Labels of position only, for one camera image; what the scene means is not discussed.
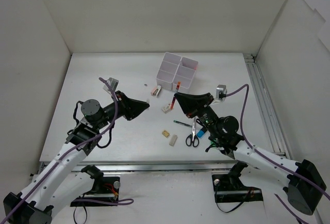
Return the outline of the green pen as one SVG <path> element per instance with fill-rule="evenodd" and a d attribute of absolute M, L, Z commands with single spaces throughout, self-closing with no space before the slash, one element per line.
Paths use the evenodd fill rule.
<path fill-rule="evenodd" d="M 179 125 L 186 126 L 186 127 L 192 127 L 192 125 L 190 125 L 190 124 L 187 124 L 187 123 L 184 123 L 184 122 L 180 122 L 180 121 L 177 121 L 177 120 L 173 120 L 173 122 L 176 123 L 176 124 L 179 124 Z"/>

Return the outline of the blue highlighter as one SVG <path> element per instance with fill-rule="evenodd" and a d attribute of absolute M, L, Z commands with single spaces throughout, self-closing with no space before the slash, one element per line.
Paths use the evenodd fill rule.
<path fill-rule="evenodd" d="M 197 136 L 198 138 L 202 138 L 202 137 L 205 135 L 206 132 L 207 132 L 207 129 L 202 128 L 202 129 L 200 129 L 200 130 L 197 132 L 196 136 Z"/>

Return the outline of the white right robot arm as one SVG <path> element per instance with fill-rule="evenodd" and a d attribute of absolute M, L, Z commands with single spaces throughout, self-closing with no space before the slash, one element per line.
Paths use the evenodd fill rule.
<path fill-rule="evenodd" d="M 242 122 L 233 116 L 218 117 L 211 108 L 214 101 L 210 93 L 191 95 L 175 93 L 183 113 L 190 119 L 197 117 L 210 133 L 210 148 L 252 167 L 260 176 L 258 188 L 285 194 L 289 204 L 297 211 L 312 215 L 322 197 L 329 197 L 326 184 L 316 166 L 308 161 L 297 162 L 249 142 L 242 130 Z"/>

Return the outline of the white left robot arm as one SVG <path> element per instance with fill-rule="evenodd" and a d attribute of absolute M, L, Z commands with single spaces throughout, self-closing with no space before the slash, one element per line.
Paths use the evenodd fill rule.
<path fill-rule="evenodd" d="M 95 99 L 79 102 L 83 118 L 76 122 L 61 150 L 37 177 L 19 193 L 9 193 L 3 200 L 2 223 L 51 223 L 53 218 L 80 195 L 99 192 L 103 173 L 86 166 L 72 179 L 68 175 L 97 147 L 100 129 L 111 132 L 115 121 L 130 121 L 149 108 L 149 103 L 128 98 L 117 91 L 114 102 L 102 108 Z"/>

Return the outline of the pink white stapler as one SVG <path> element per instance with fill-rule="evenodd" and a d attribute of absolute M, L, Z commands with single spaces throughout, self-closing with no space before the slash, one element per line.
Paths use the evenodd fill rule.
<path fill-rule="evenodd" d="M 157 85 L 156 87 L 154 87 L 151 91 L 151 96 L 153 97 L 159 97 L 160 93 L 162 90 L 162 86 L 161 85 Z"/>

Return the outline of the white divided organizer right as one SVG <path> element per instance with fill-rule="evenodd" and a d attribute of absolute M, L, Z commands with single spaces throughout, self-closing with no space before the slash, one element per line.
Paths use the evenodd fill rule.
<path fill-rule="evenodd" d="M 182 57 L 177 72 L 174 77 L 173 91 L 175 91 L 177 84 L 180 83 L 178 91 L 181 93 L 189 93 L 193 83 L 196 70 L 194 66 L 199 62 L 187 57 Z"/>

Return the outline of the white divided organizer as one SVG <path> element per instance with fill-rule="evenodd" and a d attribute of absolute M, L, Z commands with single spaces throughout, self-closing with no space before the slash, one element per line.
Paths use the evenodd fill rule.
<path fill-rule="evenodd" d="M 193 83 L 196 70 L 194 66 L 199 62 L 187 57 L 182 57 L 177 72 L 174 77 L 173 91 L 175 91 L 177 84 L 180 83 L 178 91 L 181 93 L 189 93 Z"/>
<path fill-rule="evenodd" d="M 157 85 L 160 85 L 165 90 L 172 90 L 174 77 L 180 61 L 181 57 L 179 55 L 165 52 L 156 76 Z"/>

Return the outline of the white divided organizer left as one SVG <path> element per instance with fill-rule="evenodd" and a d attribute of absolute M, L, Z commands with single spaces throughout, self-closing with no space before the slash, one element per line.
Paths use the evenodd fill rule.
<path fill-rule="evenodd" d="M 172 90 L 174 77 L 180 61 L 181 57 L 179 55 L 165 52 L 156 76 L 157 85 L 160 85 L 165 90 Z"/>

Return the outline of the tan small eraser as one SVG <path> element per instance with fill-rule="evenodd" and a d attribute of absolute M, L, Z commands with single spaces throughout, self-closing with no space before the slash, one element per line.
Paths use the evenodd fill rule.
<path fill-rule="evenodd" d="M 170 133 L 168 131 L 164 130 L 164 131 L 162 131 L 162 135 L 165 137 L 169 137 Z"/>

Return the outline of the beige long eraser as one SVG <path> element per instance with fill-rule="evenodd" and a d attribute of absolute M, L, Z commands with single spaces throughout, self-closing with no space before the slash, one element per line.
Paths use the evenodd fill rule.
<path fill-rule="evenodd" d="M 172 147 L 175 146 L 176 141 L 177 141 L 177 135 L 172 135 L 171 139 L 170 139 L 170 142 L 169 142 L 169 145 L 172 146 Z"/>

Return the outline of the black handled scissors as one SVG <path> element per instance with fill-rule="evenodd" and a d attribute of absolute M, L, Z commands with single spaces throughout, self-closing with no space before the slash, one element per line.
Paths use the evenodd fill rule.
<path fill-rule="evenodd" d="M 197 148 L 200 144 L 199 138 L 196 135 L 196 118 L 193 119 L 192 130 L 191 133 L 187 136 L 185 143 L 188 147 L 194 148 Z"/>

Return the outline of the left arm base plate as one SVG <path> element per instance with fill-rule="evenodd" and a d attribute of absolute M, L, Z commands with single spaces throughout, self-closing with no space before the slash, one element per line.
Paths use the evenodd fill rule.
<path fill-rule="evenodd" d="M 93 187 L 90 191 L 82 194 L 79 198 L 101 201 L 101 202 L 116 202 L 119 200 L 119 187 L 120 177 L 116 175 L 106 175 L 102 181 Z M 90 202 L 90 201 L 73 201 L 70 203 L 70 207 L 99 207 L 108 206 L 103 203 Z"/>

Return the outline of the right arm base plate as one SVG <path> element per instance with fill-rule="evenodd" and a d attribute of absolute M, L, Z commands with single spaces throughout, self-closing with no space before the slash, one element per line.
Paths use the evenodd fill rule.
<path fill-rule="evenodd" d="M 239 178 L 230 178 L 227 174 L 213 174 L 214 200 L 216 203 L 240 203 L 246 197 L 246 202 L 263 201 L 259 188 L 244 186 Z"/>

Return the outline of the aluminium rail frame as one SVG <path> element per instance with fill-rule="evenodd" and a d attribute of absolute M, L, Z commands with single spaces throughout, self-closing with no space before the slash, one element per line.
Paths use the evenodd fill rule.
<path fill-rule="evenodd" d="M 226 85 L 233 96 L 212 106 L 218 116 L 244 117 L 243 130 L 255 145 L 279 155 L 288 155 L 279 123 L 270 102 L 258 64 L 241 53 L 187 53 L 187 58 L 199 62 L 191 94 L 215 94 L 217 85 Z M 233 160 L 216 149 L 206 152 L 210 142 L 200 139 L 197 148 L 185 143 L 191 124 L 178 104 L 169 113 L 162 107 L 170 103 L 173 93 L 162 90 L 159 97 L 151 96 L 162 53 L 75 53 L 72 55 L 60 90 L 59 99 L 41 152 L 40 162 L 48 164 L 62 147 L 67 132 L 75 126 L 72 116 L 81 118 L 77 101 L 96 99 L 102 106 L 112 102 L 103 89 L 100 78 L 119 80 L 118 89 L 128 97 L 146 101 L 150 107 L 133 121 L 120 118 L 111 134 L 94 149 L 81 165 L 97 165 L 106 171 L 174 171 L 227 170 Z M 168 131 L 169 137 L 162 135 Z M 170 146 L 177 135 L 175 146 Z"/>

